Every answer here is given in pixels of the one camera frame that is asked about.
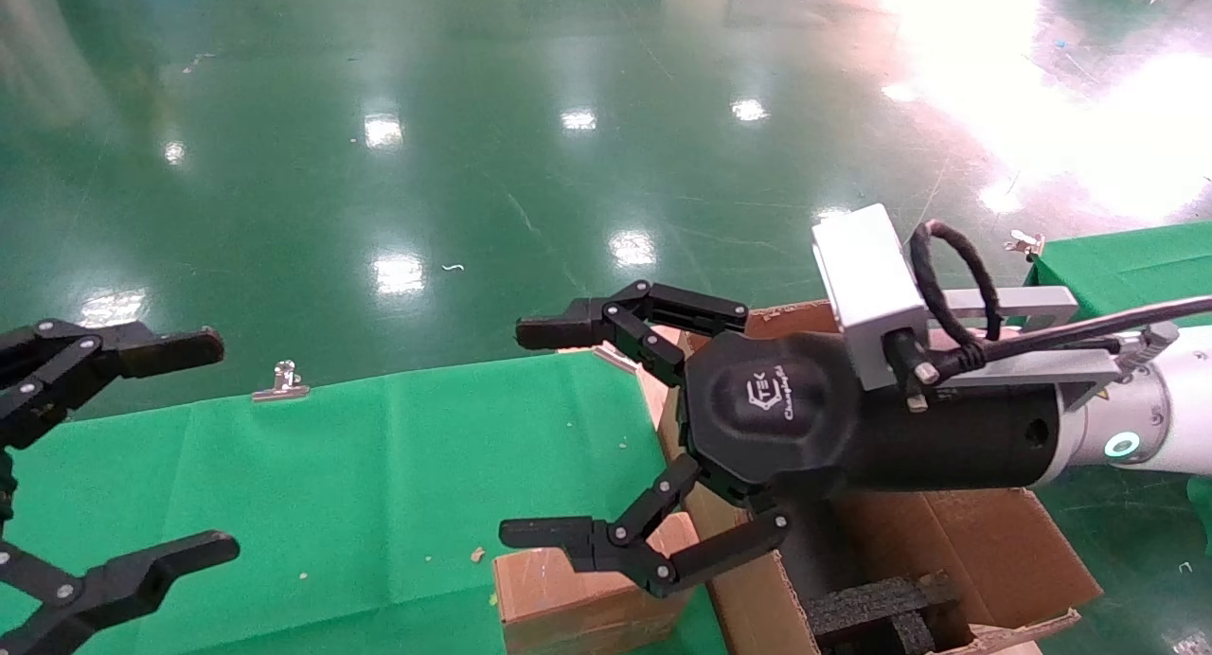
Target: cardboard box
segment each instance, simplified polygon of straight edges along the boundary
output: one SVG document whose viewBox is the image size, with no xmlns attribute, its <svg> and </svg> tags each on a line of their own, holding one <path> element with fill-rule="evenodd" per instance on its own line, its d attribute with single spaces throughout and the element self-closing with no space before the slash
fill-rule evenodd
<svg viewBox="0 0 1212 655">
<path fill-rule="evenodd" d="M 778 337 L 805 330 L 836 331 L 827 302 L 756 309 L 747 334 Z M 703 342 L 679 337 L 687 354 Z M 681 452 L 676 401 L 678 393 L 669 392 L 658 426 L 670 460 Z M 951 617 L 961 631 L 968 626 L 948 655 L 996 653 L 1053 634 L 1080 619 L 1075 605 L 1102 593 L 1027 490 L 862 494 L 836 508 L 873 581 L 947 573 L 960 594 Z M 691 492 L 686 509 L 703 539 L 748 517 L 702 486 Z M 708 590 L 733 655 L 819 653 L 778 551 L 715 577 Z"/>
<path fill-rule="evenodd" d="M 698 542 L 686 513 L 648 537 L 665 556 Z M 614 655 L 668 638 L 690 592 L 657 599 L 618 573 L 572 573 L 556 548 L 532 548 L 492 562 L 497 609 L 510 655 Z"/>
</svg>

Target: green table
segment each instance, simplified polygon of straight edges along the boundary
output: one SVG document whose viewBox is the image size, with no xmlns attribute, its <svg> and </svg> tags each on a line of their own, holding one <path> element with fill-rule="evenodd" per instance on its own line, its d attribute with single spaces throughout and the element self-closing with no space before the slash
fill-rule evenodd
<svg viewBox="0 0 1212 655">
<path fill-rule="evenodd" d="M 1050 243 L 1028 280 L 1069 286 L 1086 318 L 1207 295 L 1210 274 L 1212 223 L 1199 222 Z M 1189 479 L 1085 468 L 1039 491 L 1107 592 L 1081 608 L 1076 627 L 1042 644 L 1047 655 L 1208 651 L 1212 562 L 1187 497 Z"/>
<path fill-rule="evenodd" d="M 482 655 L 499 520 L 617 516 L 664 461 L 635 378 L 581 353 L 81 421 L 16 463 L 8 536 L 69 570 L 211 528 L 242 546 L 82 653 Z M 7 630 L 34 602 L 4 588 Z M 704 590 L 645 651 L 724 654 Z"/>
</svg>

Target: screw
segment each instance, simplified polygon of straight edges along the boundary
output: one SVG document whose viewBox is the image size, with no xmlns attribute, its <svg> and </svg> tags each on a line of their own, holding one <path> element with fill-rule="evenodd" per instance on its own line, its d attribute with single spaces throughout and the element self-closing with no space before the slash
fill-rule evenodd
<svg viewBox="0 0 1212 655">
<path fill-rule="evenodd" d="M 905 397 L 905 404 L 909 406 L 911 414 L 921 414 L 926 409 L 930 409 L 930 405 L 926 404 L 926 398 L 921 394 Z"/>
<path fill-rule="evenodd" d="M 930 361 L 922 361 L 913 368 L 913 375 L 917 376 L 917 380 L 927 386 L 932 386 L 938 382 L 938 369 L 934 368 Z"/>
</svg>

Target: metal clip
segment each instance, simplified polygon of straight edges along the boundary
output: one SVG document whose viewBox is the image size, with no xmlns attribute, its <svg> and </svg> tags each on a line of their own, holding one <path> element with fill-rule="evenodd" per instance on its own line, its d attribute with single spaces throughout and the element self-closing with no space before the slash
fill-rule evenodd
<svg viewBox="0 0 1212 655">
<path fill-rule="evenodd" d="M 1010 238 L 1013 240 L 1004 244 L 1006 250 L 1022 252 L 1027 256 L 1027 262 L 1031 262 L 1035 260 L 1035 256 L 1044 254 L 1044 234 L 1029 237 L 1023 232 L 1014 229 L 1010 232 Z"/>
<path fill-rule="evenodd" d="M 274 366 L 274 387 L 252 393 L 255 403 L 278 401 L 307 397 L 311 388 L 303 385 L 303 376 L 295 372 L 295 363 L 284 359 Z"/>
</svg>

